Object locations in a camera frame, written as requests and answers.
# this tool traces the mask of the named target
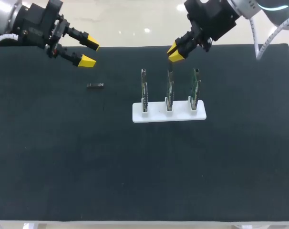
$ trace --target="white stand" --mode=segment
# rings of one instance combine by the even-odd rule
[[[143,112],[141,103],[133,104],[134,123],[171,122],[171,121],[191,121],[205,120],[206,111],[204,103],[199,100],[197,109],[192,110],[190,97],[186,101],[174,101],[172,111],[167,111],[166,99],[164,102],[149,102],[148,112]]]

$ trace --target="black table mat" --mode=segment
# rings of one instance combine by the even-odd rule
[[[94,69],[0,48],[0,220],[289,221],[289,47],[197,49],[207,120],[134,124],[141,68],[165,97],[168,47],[86,48]],[[86,90],[103,82],[103,90]]]

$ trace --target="circuit board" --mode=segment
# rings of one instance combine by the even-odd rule
[[[141,70],[141,89],[143,98],[143,112],[148,111],[148,82],[146,80],[146,69]]]
[[[190,103],[191,103],[191,109],[196,110],[197,108],[197,102],[199,99],[200,95],[200,71],[198,69],[193,69],[193,74],[191,78],[191,98],[190,98]]]

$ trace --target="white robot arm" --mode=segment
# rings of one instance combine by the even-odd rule
[[[234,28],[241,16],[250,20],[258,60],[274,37],[282,29],[289,29],[289,0],[209,0],[207,3],[187,0],[185,7],[191,31],[177,38],[169,49],[167,54],[171,62],[184,60],[198,45],[209,51],[212,41]],[[259,50],[252,17],[261,10],[278,28]]]

